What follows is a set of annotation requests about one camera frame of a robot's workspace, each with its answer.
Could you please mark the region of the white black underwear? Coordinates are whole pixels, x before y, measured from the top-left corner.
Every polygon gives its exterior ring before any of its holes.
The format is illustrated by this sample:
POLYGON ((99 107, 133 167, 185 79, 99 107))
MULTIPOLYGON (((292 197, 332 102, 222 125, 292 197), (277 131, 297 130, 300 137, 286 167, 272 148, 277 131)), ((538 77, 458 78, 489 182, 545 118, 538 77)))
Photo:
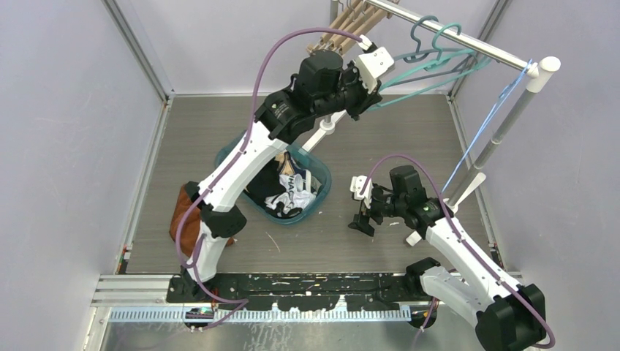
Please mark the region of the white black underwear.
POLYGON ((267 213, 277 219, 291 219, 300 215, 317 198, 318 189, 311 175, 281 175, 279 183, 284 187, 284 191, 267 197, 264 201, 267 213))

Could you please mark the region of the teal plastic hanger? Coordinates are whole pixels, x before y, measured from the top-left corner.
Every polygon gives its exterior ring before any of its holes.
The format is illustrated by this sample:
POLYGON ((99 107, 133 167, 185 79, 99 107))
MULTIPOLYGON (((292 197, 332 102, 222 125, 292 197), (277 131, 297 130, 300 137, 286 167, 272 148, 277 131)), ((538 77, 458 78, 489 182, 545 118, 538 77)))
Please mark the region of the teal plastic hanger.
POLYGON ((416 36, 416 29, 421 23, 426 21, 436 20, 437 17, 433 15, 427 15, 420 19, 419 23, 412 26, 410 31, 410 37, 416 43, 416 49, 409 53, 403 53, 395 56, 395 61, 403 61, 407 64, 414 64, 415 67, 400 74, 399 76, 390 79, 388 82, 383 83, 380 87, 380 91, 390 88, 392 86, 404 85, 406 83, 413 83, 420 80, 436 78, 444 75, 452 75, 450 79, 436 83, 427 88, 423 88, 419 91, 406 94, 402 97, 392 99, 390 101, 381 101, 369 108, 370 111, 378 110, 388 105, 396 104, 410 97, 414 97, 423 92, 430 91, 432 89, 443 86, 444 84, 451 83, 454 80, 465 77, 473 72, 476 72, 488 64, 491 63, 491 59, 484 56, 472 49, 468 48, 443 48, 438 46, 437 41, 441 34, 444 34, 448 29, 455 29, 457 34, 462 32, 462 26, 459 23, 450 23, 443 27, 441 30, 435 33, 431 47, 423 50, 422 40, 416 36))

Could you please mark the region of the light blue wire hanger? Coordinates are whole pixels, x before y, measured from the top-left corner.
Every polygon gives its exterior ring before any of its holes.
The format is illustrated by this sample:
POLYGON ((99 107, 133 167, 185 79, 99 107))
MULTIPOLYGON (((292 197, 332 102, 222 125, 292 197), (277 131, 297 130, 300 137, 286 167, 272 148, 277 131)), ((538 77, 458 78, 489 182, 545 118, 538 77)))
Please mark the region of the light blue wire hanger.
POLYGON ((490 122, 492 121, 494 116, 499 112, 500 108, 505 103, 507 98, 512 94, 512 92, 514 91, 515 87, 521 82, 523 77, 527 74, 530 66, 533 65, 533 63, 534 63, 534 61, 532 59, 529 59, 528 62, 527 62, 526 67, 521 70, 521 72, 518 74, 518 76, 516 76, 515 79, 511 83, 509 83, 508 85, 506 85, 503 88, 502 92, 499 94, 499 96, 497 98, 497 101, 494 103, 492 108, 489 110, 487 116, 484 118, 483 122, 479 126, 475 136, 472 138, 471 143, 466 146, 466 150, 463 152, 462 157, 455 164, 455 167, 453 168, 453 171, 450 174, 450 177, 446 180, 444 186, 442 187, 442 192, 445 192, 446 189, 449 187, 449 185, 452 182, 452 180, 454 179, 456 173, 459 171, 459 169, 461 168, 462 164, 465 163, 466 158, 469 156, 470 151, 472 150, 473 145, 477 142, 477 140, 479 139, 481 134, 485 131, 486 127, 490 124, 490 122))

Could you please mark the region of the beige underwear navy trim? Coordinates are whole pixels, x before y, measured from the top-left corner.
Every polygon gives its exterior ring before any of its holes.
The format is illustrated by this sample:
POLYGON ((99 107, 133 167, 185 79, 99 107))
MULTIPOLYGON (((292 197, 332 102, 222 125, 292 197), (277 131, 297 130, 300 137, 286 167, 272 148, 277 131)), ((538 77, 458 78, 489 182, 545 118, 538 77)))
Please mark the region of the beige underwear navy trim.
POLYGON ((293 176, 295 174, 301 174, 303 171, 292 158, 289 151, 284 151, 276 155, 274 160, 278 162, 277 170, 280 175, 293 176))

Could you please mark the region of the black garment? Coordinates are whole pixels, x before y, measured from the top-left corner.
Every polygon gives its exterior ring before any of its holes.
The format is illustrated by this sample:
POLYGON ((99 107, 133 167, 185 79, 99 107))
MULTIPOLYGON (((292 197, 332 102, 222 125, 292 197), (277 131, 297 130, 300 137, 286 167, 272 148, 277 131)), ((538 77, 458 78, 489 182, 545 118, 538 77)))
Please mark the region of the black garment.
POLYGON ((278 204, 291 203, 290 195, 280 183, 279 163, 271 160, 246 185, 244 193, 260 208, 274 210, 278 204))

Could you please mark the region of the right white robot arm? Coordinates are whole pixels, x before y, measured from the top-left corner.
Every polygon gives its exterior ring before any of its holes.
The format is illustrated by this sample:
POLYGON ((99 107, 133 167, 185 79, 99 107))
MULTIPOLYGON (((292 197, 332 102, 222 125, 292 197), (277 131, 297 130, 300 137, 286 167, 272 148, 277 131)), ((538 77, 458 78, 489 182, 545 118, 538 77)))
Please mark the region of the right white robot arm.
POLYGON ((371 221, 399 217, 412 230, 410 245, 424 240, 438 249, 456 278, 427 257, 407 267, 406 290, 418 301, 428 296, 444 302, 475 330, 484 350, 525 350, 548 339, 545 296, 535 285, 521 284, 476 245, 455 214, 437 197, 429 197, 411 165, 389 172, 384 187, 365 175, 352 177, 349 190, 360 210, 349 227, 373 236, 371 221))

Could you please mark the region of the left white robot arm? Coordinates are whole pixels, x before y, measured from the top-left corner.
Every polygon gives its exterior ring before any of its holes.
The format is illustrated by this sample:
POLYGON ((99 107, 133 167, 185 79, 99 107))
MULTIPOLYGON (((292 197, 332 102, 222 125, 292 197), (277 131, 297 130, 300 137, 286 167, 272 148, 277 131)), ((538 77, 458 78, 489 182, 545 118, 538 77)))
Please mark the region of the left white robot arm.
POLYGON ((380 102, 381 78, 393 65, 385 48, 365 50, 349 63, 330 50, 310 54, 284 88, 254 107, 246 131, 223 163, 203 180, 181 186, 169 234, 189 297, 228 303, 213 293, 211 280, 222 252, 247 224, 237 199, 318 118, 342 111, 358 118, 380 102))

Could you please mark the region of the teal plastic basket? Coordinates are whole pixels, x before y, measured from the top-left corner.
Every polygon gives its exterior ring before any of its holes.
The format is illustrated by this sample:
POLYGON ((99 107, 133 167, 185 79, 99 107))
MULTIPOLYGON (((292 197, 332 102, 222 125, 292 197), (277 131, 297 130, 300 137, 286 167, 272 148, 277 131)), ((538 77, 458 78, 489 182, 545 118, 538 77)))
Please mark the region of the teal plastic basket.
MULTIPOLYGON (((260 163, 257 163, 255 166, 251 165, 254 159, 252 157, 252 151, 248 151, 247 154, 240 157, 236 156, 245 139, 246 132, 242 132, 236 139, 229 143, 228 146, 222 148, 217 154, 215 159, 216 169, 213 171, 212 176, 221 176, 221 179, 218 180, 215 191, 218 191, 221 186, 230 186, 232 184, 239 185, 243 181, 249 182, 250 178, 255 175, 259 168, 262 167, 260 163)), ((295 142, 289 144, 285 151, 289 151, 297 165, 303 170, 306 170, 308 174, 318 181, 318 185, 316 186, 318 189, 317 198, 307 209, 305 209, 300 215, 291 219, 277 219, 276 217, 268 214, 265 209, 262 209, 256 205, 244 193, 244 190, 242 190, 239 195, 239 198, 246 200, 267 219, 282 225, 295 224, 314 213, 328 195, 332 185, 332 176, 328 166, 315 157, 315 155, 304 150, 295 142)))

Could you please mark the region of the wooden hangers at back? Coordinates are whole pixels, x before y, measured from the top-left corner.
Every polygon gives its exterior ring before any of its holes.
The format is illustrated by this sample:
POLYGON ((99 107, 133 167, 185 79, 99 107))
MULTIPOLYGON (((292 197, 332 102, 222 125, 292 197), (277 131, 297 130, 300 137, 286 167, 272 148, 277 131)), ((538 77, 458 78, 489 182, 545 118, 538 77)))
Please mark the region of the wooden hangers at back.
MULTIPOLYGON (((384 18, 392 16, 388 11, 381 10, 366 1, 347 1, 329 27, 361 37, 367 35, 384 18)), ((306 52, 311 54, 317 50, 331 50, 343 56, 356 44, 357 42, 349 37, 324 33, 316 42, 306 47, 306 52)))

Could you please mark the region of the brown towel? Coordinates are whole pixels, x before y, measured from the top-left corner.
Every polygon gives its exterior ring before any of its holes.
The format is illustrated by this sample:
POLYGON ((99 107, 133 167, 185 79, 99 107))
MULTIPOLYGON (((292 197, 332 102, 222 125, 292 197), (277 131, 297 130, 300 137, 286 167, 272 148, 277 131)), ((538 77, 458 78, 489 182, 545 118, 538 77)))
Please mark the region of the brown towel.
MULTIPOLYGON (((178 198, 176 200, 173 217, 171 219, 169 229, 169 234, 173 242, 176 242, 176 232, 184 214, 193 203, 193 200, 190 198, 186 191, 186 187, 188 185, 190 185, 190 182, 185 183, 181 186, 178 198)), ((199 231, 200 209, 195 208, 188 215, 188 218, 184 222, 183 229, 181 230, 180 248, 186 256, 189 256, 193 252, 199 231)))

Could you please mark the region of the white clothes rack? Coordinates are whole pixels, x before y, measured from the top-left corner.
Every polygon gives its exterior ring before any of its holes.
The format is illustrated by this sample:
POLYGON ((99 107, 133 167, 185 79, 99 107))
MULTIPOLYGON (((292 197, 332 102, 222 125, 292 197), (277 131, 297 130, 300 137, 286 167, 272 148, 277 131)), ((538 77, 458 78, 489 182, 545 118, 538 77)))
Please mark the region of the white clothes rack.
MULTIPOLYGON (((416 12, 405 9, 394 1, 366 2, 380 8, 381 10, 386 10, 392 15, 407 20, 413 25, 423 17, 416 12)), ((441 27, 445 25, 441 24, 439 21, 436 22, 431 20, 421 24, 420 26, 433 33, 437 33, 441 30, 441 27)), ((518 69, 520 72, 527 65, 527 62, 523 59, 518 58, 505 50, 497 48, 482 39, 471 37, 463 32, 457 34, 455 29, 448 29, 444 34, 441 34, 440 37, 444 37, 465 48, 472 49, 500 64, 518 69)), ((476 160, 469 166, 464 180, 460 182, 456 190, 454 190, 451 196, 447 199, 447 205, 450 209, 457 211, 458 206, 470 194, 477 191, 484 180, 486 180, 486 175, 483 174, 483 168, 491 158, 491 155, 496 151, 499 145, 501 145, 508 132, 523 114, 535 95, 542 91, 546 83, 551 79, 552 75, 559 71, 560 67, 561 61, 555 56, 547 56, 539 62, 534 62, 533 65, 530 66, 527 74, 523 77, 529 77, 526 90, 519 96, 517 102, 512 106, 507 116, 499 125, 499 128, 492 135, 491 139, 487 142, 476 160)))

